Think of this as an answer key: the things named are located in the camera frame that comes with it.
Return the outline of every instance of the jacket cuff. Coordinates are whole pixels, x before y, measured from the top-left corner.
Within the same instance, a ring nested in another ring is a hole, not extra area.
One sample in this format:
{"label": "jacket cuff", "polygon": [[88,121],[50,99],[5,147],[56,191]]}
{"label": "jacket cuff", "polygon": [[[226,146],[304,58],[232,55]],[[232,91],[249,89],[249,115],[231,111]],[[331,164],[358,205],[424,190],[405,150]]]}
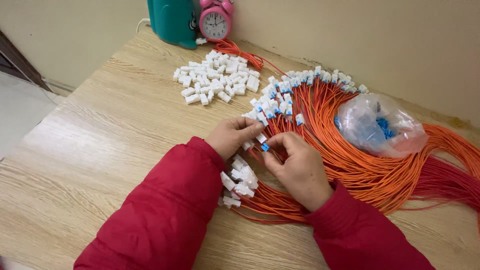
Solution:
{"label": "jacket cuff", "polygon": [[333,181],[331,186],[335,192],[329,200],[315,212],[305,215],[315,233],[323,239],[348,234],[359,213],[359,201],[338,180]]}
{"label": "jacket cuff", "polygon": [[218,173],[223,172],[227,169],[223,158],[202,138],[193,136],[187,143],[187,146],[197,149],[198,151],[208,156],[212,160],[213,164],[218,168]]}

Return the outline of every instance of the cartoon face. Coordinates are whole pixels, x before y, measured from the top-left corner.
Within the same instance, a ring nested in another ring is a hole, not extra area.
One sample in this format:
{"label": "cartoon face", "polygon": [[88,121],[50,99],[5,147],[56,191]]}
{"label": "cartoon face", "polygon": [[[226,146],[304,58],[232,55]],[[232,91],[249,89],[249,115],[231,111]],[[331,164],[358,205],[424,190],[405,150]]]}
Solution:
{"label": "cartoon face", "polygon": [[195,11],[192,12],[192,20],[189,21],[188,27],[190,27],[190,30],[195,30],[195,27],[197,27],[197,17],[195,17]]}

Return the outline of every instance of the left hand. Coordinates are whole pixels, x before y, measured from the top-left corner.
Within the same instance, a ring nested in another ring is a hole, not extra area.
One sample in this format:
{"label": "left hand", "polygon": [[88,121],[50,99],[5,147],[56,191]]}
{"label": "left hand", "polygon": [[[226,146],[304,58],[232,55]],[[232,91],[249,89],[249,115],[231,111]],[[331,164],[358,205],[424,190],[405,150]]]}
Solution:
{"label": "left hand", "polygon": [[254,139],[265,126],[248,117],[224,119],[205,139],[222,158],[229,159],[244,142]]}

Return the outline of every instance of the blue clip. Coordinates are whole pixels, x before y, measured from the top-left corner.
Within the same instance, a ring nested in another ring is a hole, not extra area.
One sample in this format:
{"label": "blue clip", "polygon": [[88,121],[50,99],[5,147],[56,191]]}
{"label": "blue clip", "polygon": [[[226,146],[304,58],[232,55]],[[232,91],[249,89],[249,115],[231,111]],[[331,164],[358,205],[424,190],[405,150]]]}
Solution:
{"label": "blue clip", "polygon": [[267,143],[264,143],[264,144],[262,145],[262,149],[263,149],[263,151],[266,152],[266,151],[268,151],[268,150],[270,149],[270,147],[267,145]]}

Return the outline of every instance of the clock face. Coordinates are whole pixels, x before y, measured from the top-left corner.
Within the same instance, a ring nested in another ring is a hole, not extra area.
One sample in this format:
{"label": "clock face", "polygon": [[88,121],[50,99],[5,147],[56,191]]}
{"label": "clock face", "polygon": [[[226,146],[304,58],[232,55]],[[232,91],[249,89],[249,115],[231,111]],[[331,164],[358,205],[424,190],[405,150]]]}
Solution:
{"label": "clock face", "polygon": [[223,39],[227,35],[228,25],[222,15],[210,12],[204,17],[202,29],[207,38]]}

